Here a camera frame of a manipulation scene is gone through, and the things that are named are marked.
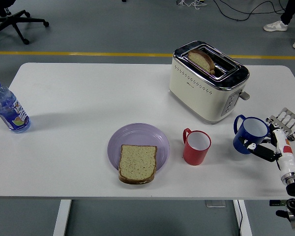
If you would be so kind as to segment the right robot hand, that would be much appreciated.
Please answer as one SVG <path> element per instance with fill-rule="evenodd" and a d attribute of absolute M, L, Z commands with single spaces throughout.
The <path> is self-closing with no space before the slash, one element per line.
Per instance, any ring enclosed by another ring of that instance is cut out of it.
<path fill-rule="evenodd" d="M 280 170 L 281 181 L 288 185 L 295 182 L 295 161 L 292 148 L 285 132 L 280 127 L 269 125 L 270 142 L 275 146 L 271 150 L 260 144 L 256 144 L 242 136 L 238 138 L 245 150 L 269 162 L 276 162 Z"/>

